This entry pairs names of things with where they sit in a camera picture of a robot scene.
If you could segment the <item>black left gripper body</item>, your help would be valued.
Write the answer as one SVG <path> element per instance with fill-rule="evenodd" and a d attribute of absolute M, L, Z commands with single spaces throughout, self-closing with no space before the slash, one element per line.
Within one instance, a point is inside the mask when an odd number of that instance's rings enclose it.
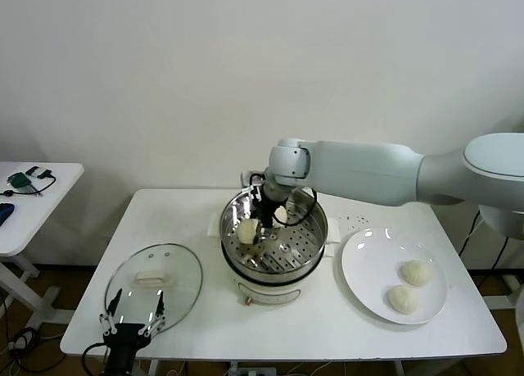
<path fill-rule="evenodd" d="M 139 334 L 144 324 L 117 324 L 116 334 L 110 333 L 104 337 L 104 343 L 109 348 L 103 375 L 130 375 L 135 357 L 141 349 L 151 343 L 151 336 Z"/>

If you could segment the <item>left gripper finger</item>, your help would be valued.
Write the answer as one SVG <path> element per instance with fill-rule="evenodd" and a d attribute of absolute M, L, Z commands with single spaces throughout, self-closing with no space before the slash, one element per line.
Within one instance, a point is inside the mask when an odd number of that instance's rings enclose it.
<path fill-rule="evenodd" d="M 115 296 L 109 302 L 109 305 L 107 306 L 106 310 L 99 315 L 99 322 L 101 323 L 101 326 L 102 326 L 102 336 L 103 337 L 117 334 L 117 328 L 115 326 L 114 316 L 115 316 L 116 309 L 120 302 L 121 294 L 122 294 L 122 289 L 120 288 L 116 292 Z"/>
<path fill-rule="evenodd" d="M 157 292 L 157 303 L 155 311 L 151 313 L 149 321 L 139 331 L 139 336 L 155 337 L 165 326 L 165 303 L 164 291 L 159 289 Z"/>

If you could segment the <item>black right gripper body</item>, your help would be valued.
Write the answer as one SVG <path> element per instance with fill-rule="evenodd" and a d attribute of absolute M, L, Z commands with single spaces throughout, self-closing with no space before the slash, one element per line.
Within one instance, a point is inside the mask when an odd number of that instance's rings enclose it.
<path fill-rule="evenodd" d="M 257 219 L 263 228 L 273 227 L 273 218 L 276 210 L 283 206 L 283 202 L 274 202 L 264 193 L 262 186 L 252 189 L 252 218 Z"/>

